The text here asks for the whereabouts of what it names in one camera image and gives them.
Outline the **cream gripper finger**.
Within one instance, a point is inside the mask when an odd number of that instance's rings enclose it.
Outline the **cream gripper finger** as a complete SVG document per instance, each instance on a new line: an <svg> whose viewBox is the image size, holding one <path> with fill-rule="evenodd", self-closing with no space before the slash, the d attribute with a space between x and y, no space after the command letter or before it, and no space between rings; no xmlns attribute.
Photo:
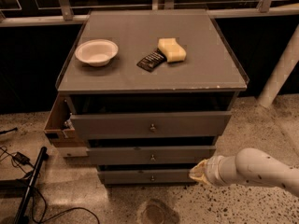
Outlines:
<svg viewBox="0 0 299 224"><path fill-rule="evenodd" d="M206 169L206 163L207 160L202 160L198 164L196 164L190 171L189 171L189 178L203 184L209 184L206 175L205 175L205 169Z"/></svg>

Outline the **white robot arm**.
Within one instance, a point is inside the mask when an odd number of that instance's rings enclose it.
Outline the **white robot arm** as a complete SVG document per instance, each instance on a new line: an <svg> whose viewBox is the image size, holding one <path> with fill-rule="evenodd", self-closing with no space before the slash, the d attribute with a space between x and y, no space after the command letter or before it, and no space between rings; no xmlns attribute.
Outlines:
<svg viewBox="0 0 299 224"><path fill-rule="evenodd" d="M299 197L299 170L256 148L244 148L235 156L202 160L189 171L189 177L216 187L277 187Z"/></svg>

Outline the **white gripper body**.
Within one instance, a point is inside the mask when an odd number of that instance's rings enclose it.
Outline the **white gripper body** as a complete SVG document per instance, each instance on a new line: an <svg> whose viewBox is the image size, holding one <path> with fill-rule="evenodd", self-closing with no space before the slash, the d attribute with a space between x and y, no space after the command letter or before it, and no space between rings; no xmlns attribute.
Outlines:
<svg viewBox="0 0 299 224"><path fill-rule="evenodd" d="M205 175L207 180L214 186L224 186L225 183L220 176L220 161L223 156L213 156L206 163Z"/></svg>

